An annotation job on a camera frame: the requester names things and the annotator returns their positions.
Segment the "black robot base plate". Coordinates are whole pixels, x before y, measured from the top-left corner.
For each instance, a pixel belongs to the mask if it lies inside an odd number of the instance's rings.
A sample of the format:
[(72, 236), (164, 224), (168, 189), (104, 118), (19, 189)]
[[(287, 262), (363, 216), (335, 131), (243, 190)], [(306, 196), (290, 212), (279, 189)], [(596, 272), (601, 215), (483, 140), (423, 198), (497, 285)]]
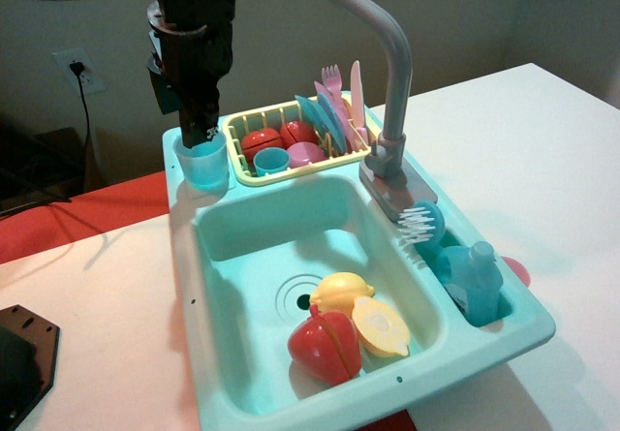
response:
[(1, 310), (1, 428), (16, 430), (51, 390), (60, 328), (21, 305)]

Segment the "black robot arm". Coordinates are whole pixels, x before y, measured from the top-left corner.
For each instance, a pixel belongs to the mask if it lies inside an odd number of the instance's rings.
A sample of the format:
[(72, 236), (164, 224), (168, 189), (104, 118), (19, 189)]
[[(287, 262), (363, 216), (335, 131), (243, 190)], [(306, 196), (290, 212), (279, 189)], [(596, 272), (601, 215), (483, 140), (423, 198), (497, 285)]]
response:
[(160, 111), (176, 112), (183, 145), (218, 134), (218, 83), (233, 65), (235, 0), (155, 0), (147, 69)]

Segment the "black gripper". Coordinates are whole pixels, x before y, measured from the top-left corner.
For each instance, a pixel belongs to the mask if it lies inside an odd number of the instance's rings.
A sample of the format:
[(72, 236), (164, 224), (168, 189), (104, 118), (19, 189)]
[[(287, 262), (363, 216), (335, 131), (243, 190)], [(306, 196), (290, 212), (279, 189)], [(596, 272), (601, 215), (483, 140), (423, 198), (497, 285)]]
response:
[(193, 148), (219, 132), (219, 80), (233, 65), (233, 25), (178, 31), (152, 22), (147, 69), (159, 110), (177, 112), (182, 143)]

